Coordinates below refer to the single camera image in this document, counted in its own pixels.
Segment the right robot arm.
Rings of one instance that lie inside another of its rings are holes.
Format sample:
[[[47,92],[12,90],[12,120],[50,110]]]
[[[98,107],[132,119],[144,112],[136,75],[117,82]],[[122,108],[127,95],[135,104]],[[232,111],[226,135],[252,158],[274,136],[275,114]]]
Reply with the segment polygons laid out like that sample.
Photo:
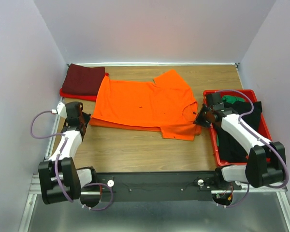
[[[194,124],[209,128],[215,125],[230,134],[246,151],[246,165],[228,165],[221,167],[219,174],[213,176],[213,185],[217,189],[226,188],[230,182],[237,181],[251,185],[254,188],[283,188],[289,181],[289,171],[286,166],[285,147],[281,142],[272,142],[260,135],[243,119],[253,113],[254,103],[250,110],[239,114],[232,107],[226,107],[221,91],[205,95]]]

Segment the orange t-shirt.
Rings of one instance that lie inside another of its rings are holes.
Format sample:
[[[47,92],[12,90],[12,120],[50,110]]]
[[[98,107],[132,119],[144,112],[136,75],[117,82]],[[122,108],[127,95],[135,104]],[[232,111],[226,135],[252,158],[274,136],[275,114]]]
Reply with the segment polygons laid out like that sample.
[[[92,126],[157,131],[165,139],[193,141],[198,102],[175,70],[153,82],[118,81],[105,76],[89,121]]]

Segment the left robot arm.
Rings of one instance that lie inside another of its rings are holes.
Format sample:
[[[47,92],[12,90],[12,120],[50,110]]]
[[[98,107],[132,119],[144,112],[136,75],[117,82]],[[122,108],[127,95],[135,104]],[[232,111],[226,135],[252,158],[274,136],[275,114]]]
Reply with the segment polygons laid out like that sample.
[[[64,124],[56,134],[61,137],[57,149],[38,166],[42,199],[45,204],[73,202],[81,197],[82,188],[92,191],[98,183],[93,167],[78,170],[73,161],[86,134],[90,114],[83,112],[83,104],[78,101],[61,101],[51,113],[63,118]]]

